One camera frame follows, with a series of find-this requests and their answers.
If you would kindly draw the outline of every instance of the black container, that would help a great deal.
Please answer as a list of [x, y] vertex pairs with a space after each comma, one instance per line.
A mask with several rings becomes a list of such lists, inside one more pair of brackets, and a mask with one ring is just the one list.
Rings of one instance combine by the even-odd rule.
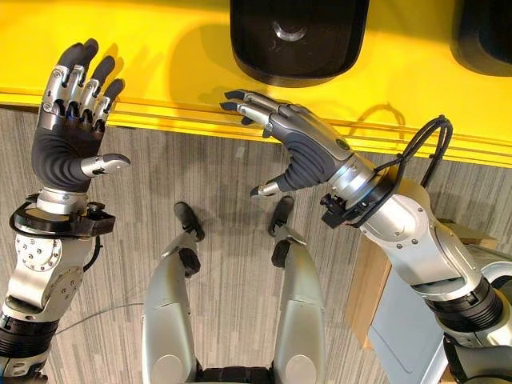
[[231, 44], [252, 78], [313, 86], [348, 71], [361, 49], [369, 0], [231, 0]]
[[512, 76], [512, 1], [458, 0], [451, 51], [469, 70]]

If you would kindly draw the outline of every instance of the robotic arm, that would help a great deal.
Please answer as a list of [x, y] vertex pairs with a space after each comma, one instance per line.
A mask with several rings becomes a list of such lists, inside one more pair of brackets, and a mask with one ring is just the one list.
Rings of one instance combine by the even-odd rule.
[[98, 256], [99, 236], [114, 228], [115, 217], [86, 195], [92, 178], [130, 165], [120, 154], [98, 155], [107, 117], [124, 83], [113, 80], [100, 97], [114, 69], [111, 56], [86, 82], [97, 52], [93, 39], [68, 48], [42, 99], [32, 167], [44, 187], [10, 218], [18, 261], [0, 318], [0, 382], [46, 382], [40, 370], [58, 323]]
[[[396, 160], [375, 166], [303, 106], [246, 90], [226, 97], [222, 108], [242, 114], [242, 124], [262, 124], [263, 136], [275, 137], [290, 152], [285, 173], [254, 188], [252, 196], [331, 184], [336, 195], [321, 201], [327, 208], [323, 221], [359, 228], [386, 252], [434, 312], [454, 376], [460, 382], [512, 382], [510, 298], [492, 287], [460, 240], [433, 216], [424, 189], [450, 141], [447, 119], [428, 122]], [[436, 130], [439, 143], [422, 184], [402, 180], [409, 158]]]

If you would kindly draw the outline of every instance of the yellow shelf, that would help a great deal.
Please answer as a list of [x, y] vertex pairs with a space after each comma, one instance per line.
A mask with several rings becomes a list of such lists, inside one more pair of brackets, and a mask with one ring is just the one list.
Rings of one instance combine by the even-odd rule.
[[60, 53], [95, 37], [93, 65], [112, 54], [126, 80], [111, 124], [263, 140], [257, 127], [218, 107], [224, 91], [247, 88], [308, 106], [360, 150], [396, 153], [444, 114], [455, 131], [447, 158], [512, 167], [512, 78], [456, 63], [453, 11], [454, 0], [370, 2], [354, 67], [319, 86], [286, 89], [237, 67], [227, 0], [3, 1], [0, 103], [38, 106]]

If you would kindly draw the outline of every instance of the humanoid robot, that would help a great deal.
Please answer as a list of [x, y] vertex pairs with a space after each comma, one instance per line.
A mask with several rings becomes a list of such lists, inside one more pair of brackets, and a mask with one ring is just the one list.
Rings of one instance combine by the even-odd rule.
[[[90, 39], [62, 54], [46, 86], [32, 147], [32, 166], [43, 184], [11, 216], [18, 262], [0, 320], [0, 378], [46, 382], [41, 374], [60, 318], [84, 273], [98, 256], [99, 236], [114, 217], [88, 202], [90, 180], [127, 167], [120, 154], [98, 155], [106, 119], [123, 88], [114, 80], [99, 93], [114, 60], [106, 57], [86, 82], [98, 44]], [[328, 182], [336, 195], [321, 201], [323, 220], [359, 228], [384, 249], [393, 268], [425, 300], [445, 333], [450, 368], [460, 382], [512, 382], [511, 282], [494, 287], [458, 238], [432, 215], [424, 187], [450, 141], [450, 122], [428, 122], [403, 154], [375, 166], [352, 151], [336, 130], [307, 108], [246, 90], [226, 93], [225, 110], [242, 123], [263, 125], [263, 136], [282, 142], [291, 155], [284, 174], [254, 188], [270, 196]], [[407, 161], [436, 130], [439, 142], [421, 185], [402, 179]], [[286, 225], [293, 199], [277, 205], [269, 233], [272, 263], [284, 269], [281, 317], [270, 367], [203, 369], [194, 355], [185, 278], [199, 271], [196, 241], [204, 237], [187, 204], [175, 213], [183, 225], [154, 272], [144, 308], [142, 372], [145, 384], [253, 382], [320, 384], [326, 372], [323, 302], [306, 241]], [[87, 255], [94, 252], [90, 261]], [[512, 276], [512, 268], [498, 272]]]

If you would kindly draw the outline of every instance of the gray carpet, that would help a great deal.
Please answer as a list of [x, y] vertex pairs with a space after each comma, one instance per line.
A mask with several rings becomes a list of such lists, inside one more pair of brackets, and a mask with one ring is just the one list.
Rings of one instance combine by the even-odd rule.
[[[15, 264], [8, 218], [40, 187], [30, 168], [36, 117], [0, 110], [0, 294]], [[55, 337], [46, 372], [54, 383], [140, 383], [141, 303], [161, 250], [180, 231], [183, 200], [203, 221], [201, 272], [189, 283], [196, 354], [203, 366], [268, 365], [273, 357], [282, 272], [272, 267], [266, 225], [278, 197], [249, 199], [252, 186], [284, 169], [279, 145], [112, 128], [103, 153], [130, 157], [131, 170], [92, 184], [90, 197], [117, 216], [112, 234]], [[389, 159], [369, 155], [375, 162]], [[418, 178], [425, 159], [407, 174]], [[293, 194], [292, 227], [309, 242], [326, 299], [328, 383], [386, 383], [371, 350], [342, 322], [359, 232], [322, 224], [326, 186]], [[443, 162], [429, 188], [438, 217], [484, 230], [512, 253], [512, 170]]]

